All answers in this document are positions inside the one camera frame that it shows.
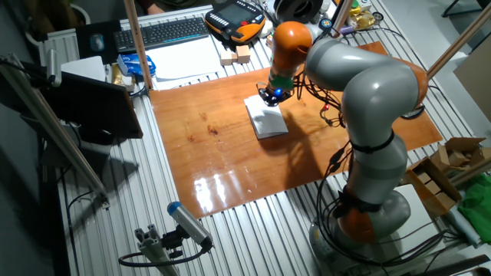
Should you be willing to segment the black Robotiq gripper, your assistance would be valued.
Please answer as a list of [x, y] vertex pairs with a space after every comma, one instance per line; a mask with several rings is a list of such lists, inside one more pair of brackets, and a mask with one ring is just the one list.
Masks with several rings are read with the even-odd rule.
[[260, 98], [270, 107], [273, 103], [277, 107], [280, 103], [293, 96], [294, 86], [285, 84], [280, 87], [271, 87], [265, 83], [257, 83], [257, 90]]

